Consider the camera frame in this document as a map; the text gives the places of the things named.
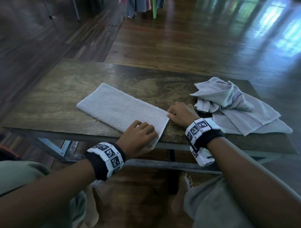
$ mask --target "person's left arm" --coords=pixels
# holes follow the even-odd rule
[[[134,158],[156,137],[152,125],[136,120],[116,144],[126,158]],[[1,197],[0,227],[41,227],[48,216],[96,179],[96,164],[84,159]]]

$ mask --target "forearm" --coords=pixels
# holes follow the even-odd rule
[[[85,159],[21,187],[0,198],[0,226],[41,227],[49,215],[94,180],[93,167]]]
[[[245,213],[262,227],[301,227],[301,200],[291,188],[225,138],[207,145]]]

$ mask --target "floor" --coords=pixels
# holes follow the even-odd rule
[[[29,1],[0,3],[0,27],[6,28],[6,34],[0,35],[0,69],[4,72],[0,76],[4,82],[0,84],[0,121],[64,56],[248,79],[264,101],[279,111],[282,120],[293,128],[290,138],[301,151],[298,140],[301,134],[300,3],[166,0],[155,20],[151,13],[136,14],[122,23],[125,8],[117,1],[111,4],[105,1],[105,6],[110,6],[108,10],[94,18],[81,11],[82,24],[78,24],[69,2],[56,2],[59,4],[50,3],[57,17],[54,21],[48,19],[42,1],[36,2],[35,8],[29,7]],[[2,23],[3,17],[10,23]],[[6,135],[5,140],[14,149],[24,148],[16,143],[23,138]],[[84,151],[88,146],[82,143],[80,149]],[[34,159],[41,153],[37,149],[28,157]],[[145,158],[165,160],[166,153],[154,150]],[[194,161],[180,151],[176,151],[176,160]],[[283,159],[265,166],[301,194],[300,161]],[[63,166],[55,162],[52,167]],[[191,227],[190,218],[175,217],[170,211],[173,196],[167,191],[167,176],[167,171],[154,169],[124,168],[118,172],[96,190],[101,214],[96,227],[116,227],[116,224],[119,227]],[[212,177],[192,174],[194,186]]]

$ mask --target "hand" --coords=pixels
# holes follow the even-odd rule
[[[187,106],[183,102],[176,102],[174,105],[170,106],[167,112],[169,112],[167,114],[168,118],[185,128],[189,127],[194,120],[200,118],[195,112],[192,104]]]
[[[152,147],[144,147],[157,137],[158,133],[155,132],[153,125],[135,120],[116,144],[123,150],[127,159],[135,158],[150,152]]]

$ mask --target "foot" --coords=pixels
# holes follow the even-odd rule
[[[84,223],[87,227],[94,227],[98,221],[98,212],[96,209],[96,203],[93,196],[92,186],[89,185],[84,189],[84,193],[87,196],[87,210],[84,217]]]
[[[187,176],[186,172],[182,172],[179,179],[179,190],[175,199],[171,204],[171,210],[176,215],[181,215],[184,213],[184,197],[186,192],[192,188],[192,180],[190,176]]]

